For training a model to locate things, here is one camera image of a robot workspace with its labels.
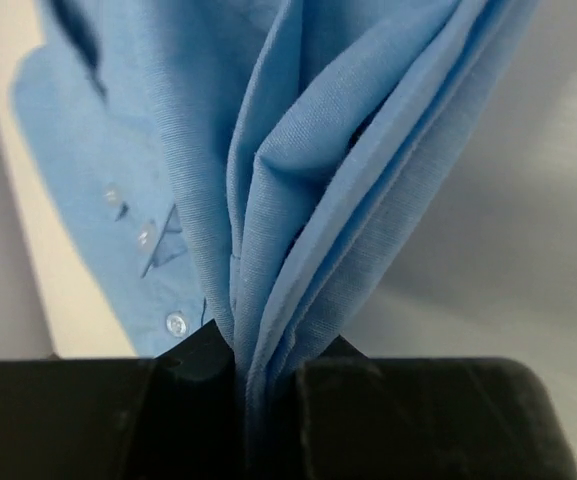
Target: blue shirt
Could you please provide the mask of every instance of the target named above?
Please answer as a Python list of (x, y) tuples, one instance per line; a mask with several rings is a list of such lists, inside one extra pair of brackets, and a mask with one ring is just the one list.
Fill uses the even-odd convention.
[(377, 285), (536, 0), (43, 0), (15, 107), (137, 351), (215, 318), (251, 432)]

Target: blue fabric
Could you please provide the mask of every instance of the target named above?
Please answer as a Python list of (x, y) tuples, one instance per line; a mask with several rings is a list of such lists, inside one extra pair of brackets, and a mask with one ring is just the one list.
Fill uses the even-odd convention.
[(255, 435), (409, 237), (536, 3), (44, 0), (15, 106), (138, 352), (205, 295)]

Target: white button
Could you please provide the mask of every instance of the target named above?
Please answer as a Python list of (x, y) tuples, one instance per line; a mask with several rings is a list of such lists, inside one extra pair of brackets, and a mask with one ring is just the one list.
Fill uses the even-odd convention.
[(121, 196), (119, 188), (117, 188), (117, 185), (112, 183), (108, 185), (104, 190), (104, 199), (106, 200), (106, 203), (108, 203), (108, 205), (111, 207), (118, 208), (124, 204), (124, 199)]
[(139, 235), (137, 235), (137, 244), (139, 248), (145, 252), (149, 252), (154, 247), (155, 237), (157, 236), (157, 231), (155, 224), (153, 222), (148, 222), (141, 230), (139, 230)]
[(166, 328), (172, 336), (178, 338), (185, 337), (188, 333), (188, 326), (180, 312), (168, 315), (168, 318), (166, 318)]

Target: shirt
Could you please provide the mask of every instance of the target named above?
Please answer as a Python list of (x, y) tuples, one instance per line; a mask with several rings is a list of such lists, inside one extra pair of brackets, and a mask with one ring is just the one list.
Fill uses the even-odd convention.
[(15, 107), (137, 351), (214, 317), (248, 430), (377, 285), (536, 0), (42, 0)]

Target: table surface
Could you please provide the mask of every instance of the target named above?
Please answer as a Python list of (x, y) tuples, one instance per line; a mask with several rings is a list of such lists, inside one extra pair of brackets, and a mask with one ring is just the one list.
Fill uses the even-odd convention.
[[(132, 355), (10, 110), (16, 64), (40, 41), (31, 0), (0, 0), (0, 141), (55, 348)], [(373, 355), (527, 363), (577, 454), (577, 2), (542, 2), (462, 159), (345, 334)]]

